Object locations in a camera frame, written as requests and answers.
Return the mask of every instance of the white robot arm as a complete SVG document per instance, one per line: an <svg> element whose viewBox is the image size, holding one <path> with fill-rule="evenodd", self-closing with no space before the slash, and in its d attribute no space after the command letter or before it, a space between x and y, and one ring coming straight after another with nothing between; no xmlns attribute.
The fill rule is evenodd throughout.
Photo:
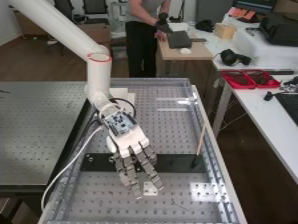
<svg viewBox="0 0 298 224"><path fill-rule="evenodd" d="M162 182L153 168L157 159L149 139L132 116L109 100L109 50L90 39L46 0L11 0L11 4L86 61L86 97L100 111L100 119L109 129L106 145L113 153L120 180L132 189L134 197L141 198L132 154L157 189L162 189Z"/></svg>

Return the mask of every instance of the red container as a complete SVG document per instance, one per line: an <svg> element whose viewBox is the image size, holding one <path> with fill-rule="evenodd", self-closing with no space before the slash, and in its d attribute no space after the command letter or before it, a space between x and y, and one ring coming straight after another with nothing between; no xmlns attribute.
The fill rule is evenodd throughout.
<svg viewBox="0 0 298 224"><path fill-rule="evenodd" d="M222 71L221 75L234 89L255 89L255 82L243 71Z"/></svg>
<svg viewBox="0 0 298 224"><path fill-rule="evenodd" d="M281 83L273 76L262 70L245 70L245 74L254 81L255 87L259 89L279 88Z"/></svg>

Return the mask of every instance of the black chair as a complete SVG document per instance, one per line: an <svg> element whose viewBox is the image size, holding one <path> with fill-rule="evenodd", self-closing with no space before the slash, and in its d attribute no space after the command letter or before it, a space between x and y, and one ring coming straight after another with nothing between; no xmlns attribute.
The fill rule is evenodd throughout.
<svg viewBox="0 0 298 224"><path fill-rule="evenodd" d="M84 0L85 14L108 14L108 6L105 0Z"/></svg>
<svg viewBox="0 0 298 224"><path fill-rule="evenodd" d="M81 24L81 23L82 24L97 24L97 23L109 24L108 19L89 19L89 17L85 15L77 15L77 14L73 15L74 7L72 5L70 0L54 0L54 7L74 24Z"/></svg>

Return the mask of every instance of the wall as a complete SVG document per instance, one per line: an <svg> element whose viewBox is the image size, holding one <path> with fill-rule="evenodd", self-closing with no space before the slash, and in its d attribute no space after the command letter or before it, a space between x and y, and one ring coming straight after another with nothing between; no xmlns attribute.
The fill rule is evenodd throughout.
<svg viewBox="0 0 298 224"><path fill-rule="evenodd" d="M0 0L0 46L21 35L16 17L8 8L8 1Z"/></svg>

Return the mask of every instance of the metal table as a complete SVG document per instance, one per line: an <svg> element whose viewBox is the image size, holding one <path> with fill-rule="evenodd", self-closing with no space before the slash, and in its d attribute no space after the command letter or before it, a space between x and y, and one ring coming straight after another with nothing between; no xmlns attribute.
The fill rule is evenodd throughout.
<svg viewBox="0 0 298 224"><path fill-rule="evenodd" d="M246 223L202 102L187 79L114 79L112 85L136 93L137 121L157 154L194 154L206 124L205 171L160 173L163 190L136 200L117 173L80 170L88 153L109 153L108 133L97 133L56 185L40 224ZM138 176L142 183L145 176Z"/></svg>
<svg viewBox="0 0 298 224"><path fill-rule="evenodd" d="M74 133L85 103L84 85L0 83L1 197L40 198Z"/></svg>

